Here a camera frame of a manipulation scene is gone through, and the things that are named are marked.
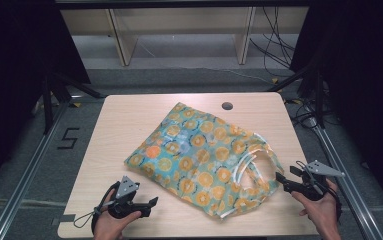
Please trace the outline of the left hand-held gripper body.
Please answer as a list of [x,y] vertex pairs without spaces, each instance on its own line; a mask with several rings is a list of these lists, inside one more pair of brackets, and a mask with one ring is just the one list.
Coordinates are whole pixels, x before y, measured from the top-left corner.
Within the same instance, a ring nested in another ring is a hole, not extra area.
[[117,219],[124,218],[135,211],[140,211],[142,215],[142,210],[147,209],[148,205],[146,203],[133,202],[138,189],[139,184],[133,182],[127,176],[118,181],[115,184],[115,191],[110,197],[108,205],[109,214]]

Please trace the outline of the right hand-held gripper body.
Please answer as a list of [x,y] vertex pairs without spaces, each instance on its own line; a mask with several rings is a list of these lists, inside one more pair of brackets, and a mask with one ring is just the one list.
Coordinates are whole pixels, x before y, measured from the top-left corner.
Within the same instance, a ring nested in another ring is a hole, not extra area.
[[327,176],[344,177],[345,173],[327,166],[317,160],[310,163],[297,161],[297,168],[303,171],[301,183],[293,186],[293,191],[302,193],[306,198],[317,201],[323,198],[328,192],[329,185],[326,181]]

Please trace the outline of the orange print plastic bag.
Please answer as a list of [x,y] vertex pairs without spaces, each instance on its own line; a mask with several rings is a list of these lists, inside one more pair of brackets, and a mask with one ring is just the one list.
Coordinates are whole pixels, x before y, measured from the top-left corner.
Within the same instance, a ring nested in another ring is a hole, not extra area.
[[208,215],[225,218],[260,206],[279,187],[257,167],[260,153],[275,172],[283,171],[259,134],[179,102],[125,165]]

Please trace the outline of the person's right hand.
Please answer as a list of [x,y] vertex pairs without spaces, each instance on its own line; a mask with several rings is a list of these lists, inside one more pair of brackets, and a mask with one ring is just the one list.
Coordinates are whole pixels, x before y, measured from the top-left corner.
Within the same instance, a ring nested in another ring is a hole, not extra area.
[[303,209],[299,212],[299,215],[307,215],[315,225],[319,234],[327,232],[339,233],[336,200],[330,193],[325,194],[319,201],[311,201],[302,193],[295,191],[291,193],[291,196],[303,205]]

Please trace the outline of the person's left hand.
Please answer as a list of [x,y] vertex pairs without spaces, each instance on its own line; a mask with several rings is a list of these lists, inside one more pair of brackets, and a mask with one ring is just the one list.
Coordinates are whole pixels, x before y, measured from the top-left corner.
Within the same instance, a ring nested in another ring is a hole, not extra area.
[[123,240],[122,231],[140,216],[141,212],[135,211],[124,218],[117,219],[108,213],[106,206],[103,206],[94,227],[93,240]]

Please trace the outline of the black tape strip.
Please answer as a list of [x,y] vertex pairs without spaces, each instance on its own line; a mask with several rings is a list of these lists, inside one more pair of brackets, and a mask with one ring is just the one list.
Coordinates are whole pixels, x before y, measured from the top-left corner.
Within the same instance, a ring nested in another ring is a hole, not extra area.
[[74,220],[75,220],[75,214],[67,214],[67,215],[62,215],[58,218],[53,218],[51,224],[53,226],[57,226],[60,223],[73,222]]

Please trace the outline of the black metal stand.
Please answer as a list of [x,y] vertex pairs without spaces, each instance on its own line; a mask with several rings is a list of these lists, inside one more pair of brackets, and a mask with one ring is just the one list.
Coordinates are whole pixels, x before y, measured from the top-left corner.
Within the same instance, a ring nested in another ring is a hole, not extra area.
[[312,113],[314,114],[316,123],[323,128],[323,76],[317,65],[307,65],[286,78],[279,84],[268,89],[268,92],[277,92],[296,80],[301,79],[297,94],[299,97],[307,98],[311,94],[314,95],[315,107]]
[[45,134],[50,131],[54,124],[51,96],[54,95],[60,103],[68,103],[72,99],[72,95],[67,90],[67,85],[73,86],[74,88],[97,99],[106,97],[105,94],[97,92],[92,88],[73,80],[65,74],[57,72],[47,74],[42,81],[42,98],[45,113]]

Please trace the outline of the black curtain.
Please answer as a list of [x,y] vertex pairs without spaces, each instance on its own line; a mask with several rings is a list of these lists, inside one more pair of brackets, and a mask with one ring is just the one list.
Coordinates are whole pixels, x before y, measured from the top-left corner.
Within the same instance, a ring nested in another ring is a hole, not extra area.
[[331,41],[323,78],[346,130],[383,189],[383,0],[314,0],[291,69]]
[[51,73],[90,82],[56,0],[0,0],[0,167]]

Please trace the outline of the light wooden bench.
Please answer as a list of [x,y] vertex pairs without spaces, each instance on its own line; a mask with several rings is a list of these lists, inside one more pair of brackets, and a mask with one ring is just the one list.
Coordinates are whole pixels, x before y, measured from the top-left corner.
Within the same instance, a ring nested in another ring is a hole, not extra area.
[[110,35],[120,64],[130,64],[138,37],[163,34],[230,34],[237,61],[246,62],[250,36],[268,33],[273,23],[284,34],[298,34],[306,7],[215,7],[63,10],[72,35]]

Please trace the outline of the aluminium floor rail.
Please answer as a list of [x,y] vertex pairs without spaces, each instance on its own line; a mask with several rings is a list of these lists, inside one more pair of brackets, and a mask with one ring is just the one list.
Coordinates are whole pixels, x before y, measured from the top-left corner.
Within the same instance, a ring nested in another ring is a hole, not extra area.
[[46,130],[41,137],[35,152],[33,153],[25,171],[22,174],[18,184],[11,197],[7,200],[4,205],[3,211],[0,214],[0,240],[3,240],[21,206],[22,200],[26,191],[28,190],[33,178],[36,175],[37,169],[39,168],[43,156],[45,155],[49,143],[59,125],[59,122],[68,108],[69,102],[62,102],[59,107],[55,110],[53,124]]
[[344,177],[337,177],[336,180],[339,183],[353,216],[361,228],[362,236],[365,240],[383,240],[383,234],[373,214],[350,177],[326,130],[321,128],[320,124],[313,117],[310,118],[310,124],[326,150],[330,166],[345,174]]

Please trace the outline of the black frame bar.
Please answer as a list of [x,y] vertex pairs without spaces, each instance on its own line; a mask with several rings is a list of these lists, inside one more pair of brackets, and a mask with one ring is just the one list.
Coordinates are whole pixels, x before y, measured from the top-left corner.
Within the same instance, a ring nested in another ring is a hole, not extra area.
[[300,7],[317,0],[55,0],[60,9]]

